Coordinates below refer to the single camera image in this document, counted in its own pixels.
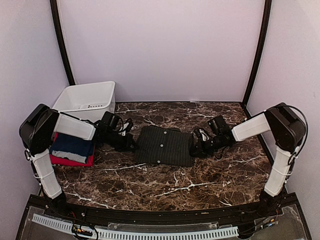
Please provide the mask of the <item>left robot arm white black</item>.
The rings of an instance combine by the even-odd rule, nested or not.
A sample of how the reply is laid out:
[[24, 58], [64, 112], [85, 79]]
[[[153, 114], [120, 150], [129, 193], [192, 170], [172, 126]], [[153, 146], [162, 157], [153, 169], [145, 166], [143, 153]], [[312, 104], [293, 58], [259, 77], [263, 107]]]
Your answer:
[[50, 160], [49, 148], [55, 133], [76, 137], [84, 141], [108, 144], [116, 152], [131, 152], [138, 149], [130, 130], [131, 119], [122, 119], [106, 111], [101, 120], [92, 122], [65, 112], [39, 104], [19, 127], [19, 136], [25, 148], [24, 154], [31, 162], [35, 178], [39, 181], [43, 194], [53, 200], [51, 210], [60, 218], [67, 218], [71, 213], [65, 203], [65, 193], [55, 175]]

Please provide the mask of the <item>navy blue t-shirt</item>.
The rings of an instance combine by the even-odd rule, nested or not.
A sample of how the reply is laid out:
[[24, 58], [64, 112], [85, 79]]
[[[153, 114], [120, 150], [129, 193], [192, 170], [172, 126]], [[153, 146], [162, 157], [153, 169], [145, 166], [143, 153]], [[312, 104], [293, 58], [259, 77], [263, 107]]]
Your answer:
[[79, 164], [87, 164], [94, 153], [94, 143], [79, 137], [57, 133], [49, 153], [57, 158], [66, 159]]

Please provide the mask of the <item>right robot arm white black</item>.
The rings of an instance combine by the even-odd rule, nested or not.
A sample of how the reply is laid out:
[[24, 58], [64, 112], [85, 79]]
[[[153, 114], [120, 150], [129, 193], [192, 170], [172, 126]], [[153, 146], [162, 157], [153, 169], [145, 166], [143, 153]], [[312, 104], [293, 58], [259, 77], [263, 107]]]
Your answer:
[[295, 106], [281, 102], [242, 123], [230, 127], [223, 116], [218, 115], [208, 122], [212, 131], [203, 128], [194, 130], [197, 142], [190, 148], [190, 155], [196, 158], [214, 156], [235, 143], [270, 133], [275, 144], [275, 157], [263, 193], [276, 197], [280, 194], [292, 174], [296, 159], [304, 148], [309, 123], [305, 114]]

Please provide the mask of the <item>black clothes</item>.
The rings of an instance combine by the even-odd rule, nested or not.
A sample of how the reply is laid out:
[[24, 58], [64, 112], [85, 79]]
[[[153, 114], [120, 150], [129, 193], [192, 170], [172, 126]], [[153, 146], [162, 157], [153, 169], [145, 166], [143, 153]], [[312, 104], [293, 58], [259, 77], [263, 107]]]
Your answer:
[[133, 159], [137, 163], [192, 167], [194, 160], [190, 149], [193, 140], [192, 134], [177, 129], [144, 126]]

